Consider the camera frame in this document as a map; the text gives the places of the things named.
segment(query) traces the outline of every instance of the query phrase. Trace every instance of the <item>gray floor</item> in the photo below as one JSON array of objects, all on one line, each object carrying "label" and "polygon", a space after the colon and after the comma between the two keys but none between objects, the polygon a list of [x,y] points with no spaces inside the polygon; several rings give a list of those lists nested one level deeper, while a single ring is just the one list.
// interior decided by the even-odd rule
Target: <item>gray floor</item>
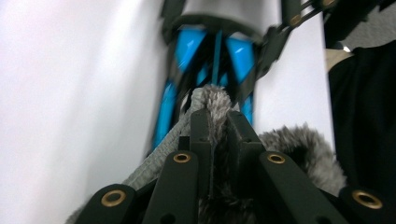
[{"label": "gray floor", "polygon": [[381,12],[374,9],[368,19],[343,41],[350,49],[381,46],[396,39],[396,4]]}]

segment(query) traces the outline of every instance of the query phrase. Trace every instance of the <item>black cloth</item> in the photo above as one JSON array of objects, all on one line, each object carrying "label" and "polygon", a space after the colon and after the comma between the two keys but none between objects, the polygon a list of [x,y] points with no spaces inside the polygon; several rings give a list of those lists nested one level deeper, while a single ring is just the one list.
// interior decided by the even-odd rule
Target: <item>black cloth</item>
[{"label": "black cloth", "polygon": [[337,159],[347,182],[396,204],[396,41],[353,51],[329,72]]}]

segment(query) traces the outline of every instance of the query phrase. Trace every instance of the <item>white table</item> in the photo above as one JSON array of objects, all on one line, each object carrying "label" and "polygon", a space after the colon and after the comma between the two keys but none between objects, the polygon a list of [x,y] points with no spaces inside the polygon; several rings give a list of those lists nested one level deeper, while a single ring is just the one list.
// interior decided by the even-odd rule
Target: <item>white table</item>
[{"label": "white table", "polygon": [[[263,31],[279,22],[273,1],[203,2],[187,10]],[[164,82],[160,8],[158,0],[0,3],[0,223],[63,223],[141,162]],[[320,17],[303,24],[257,83],[258,133],[307,122],[333,142],[322,38]]]}]

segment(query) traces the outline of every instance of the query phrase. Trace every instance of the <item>gray fabric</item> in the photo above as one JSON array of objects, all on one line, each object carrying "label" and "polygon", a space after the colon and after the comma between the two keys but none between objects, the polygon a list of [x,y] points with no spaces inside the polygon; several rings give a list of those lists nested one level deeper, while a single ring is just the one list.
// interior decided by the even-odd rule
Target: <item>gray fabric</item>
[{"label": "gray fabric", "polygon": [[[231,110],[231,101],[226,91],[215,86],[196,89],[191,97],[191,108],[165,136],[156,150],[148,156],[122,184],[138,190],[157,178],[166,156],[177,150],[178,138],[190,135],[190,115],[207,108],[210,112],[209,134],[215,153],[214,197],[200,201],[199,223],[257,223],[251,200],[240,200],[233,196],[228,182],[228,148],[226,146],[226,114]],[[323,190],[337,195],[345,185],[346,178],[335,161],[329,144],[316,131],[302,128],[287,129],[260,135],[267,150],[281,151],[290,155],[305,171],[312,182]],[[78,209],[66,224],[75,223]]]}]

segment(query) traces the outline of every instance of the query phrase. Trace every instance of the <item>fluffy gray fur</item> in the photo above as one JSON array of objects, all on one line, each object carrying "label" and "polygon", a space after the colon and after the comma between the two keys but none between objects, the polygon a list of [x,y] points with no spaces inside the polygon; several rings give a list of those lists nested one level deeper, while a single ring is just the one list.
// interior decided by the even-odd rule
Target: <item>fluffy gray fur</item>
[{"label": "fluffy gray fur", "polygon": [[[227,167],[226,114],[231,110],[227,93],[219,87],[205,86],[193,92],[191,108],[169,132],[157,149],[148,156],[122,184],[138,190],[157,178],[166,156],[177,150],[178,138],[190,135],[190,115],[207,108],[210,112],[210,142],[215,152],[214,196],[200,201],[199,223],[257,223],[251,200],[236,198],[230,189]],[[290,155],[307,173],[312,182],[323,190],[337,195],[345,185],[346,178],[335,161],[329,145],[316,131],[302,128],[288,129],[260,135],[267,150],[281,151]],[[75,223],[81,209],[78,209],[66,224]]]}]

